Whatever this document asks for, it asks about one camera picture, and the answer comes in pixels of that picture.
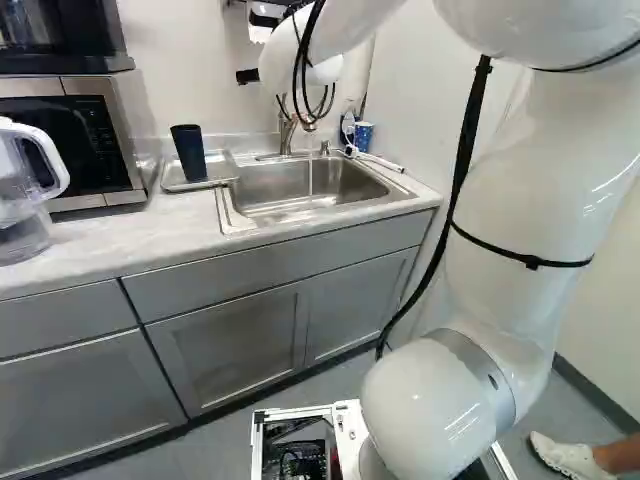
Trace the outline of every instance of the gray marble countertop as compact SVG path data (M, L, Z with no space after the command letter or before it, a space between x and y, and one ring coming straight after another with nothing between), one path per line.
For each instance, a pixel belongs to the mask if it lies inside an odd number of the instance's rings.
M409 176L369 165L417 198L227 236L220 230L212 190L169 195L156 186L151 200L139 211L89 212L93 217L85 212L56 222L48 250L25 262L0 267L0 300L142 273L442 203L440 194Z

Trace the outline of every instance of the gray floor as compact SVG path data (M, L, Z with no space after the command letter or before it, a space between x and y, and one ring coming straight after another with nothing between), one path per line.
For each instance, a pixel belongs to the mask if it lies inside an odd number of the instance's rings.
M373 362L361 355L264 401L237 411L153 450L70 477L73 480L248 480L249 422L256 408L331 403L358 396L360 381ZM529 453L525 438L539 430L562 441L604 443L621 437L600 413L561 377L553 374L540 401L501 439L520 480L557 479ZM640 480L640 475L630 476Z

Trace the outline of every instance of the sink basin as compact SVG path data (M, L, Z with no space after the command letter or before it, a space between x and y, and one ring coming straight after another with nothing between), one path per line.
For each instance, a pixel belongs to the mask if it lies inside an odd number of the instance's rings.
M262 158L268 160L239 163L240 178L217 191L224 233L415 197L363 162L342 156Z

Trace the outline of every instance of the lower cabinet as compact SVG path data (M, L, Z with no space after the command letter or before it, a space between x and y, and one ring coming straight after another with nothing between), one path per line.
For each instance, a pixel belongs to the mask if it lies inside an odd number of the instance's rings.
M138 329L0 362L0 478L111 450L185 417Z
M306 364L375 338L397 310L418 247L307 280Z
M412 248L146 326L189 416L375 337Z
M305 299L294 283L147 326L190 416L302 366Z

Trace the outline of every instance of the gray cabinet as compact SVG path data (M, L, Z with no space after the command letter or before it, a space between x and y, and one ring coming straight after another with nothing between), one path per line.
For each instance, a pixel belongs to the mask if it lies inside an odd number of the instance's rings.
M191 416L285 375L304 360L300 283L147 326Z
M116 280L0 302L0 358L136 326Z
M417 253L410 248L308 280L305 363L373 339L398 308Z
M153 322L420 245L432 214L251 248L124 277L122 283L141 320Z
M185 421L138 329L0 362L0 478Z

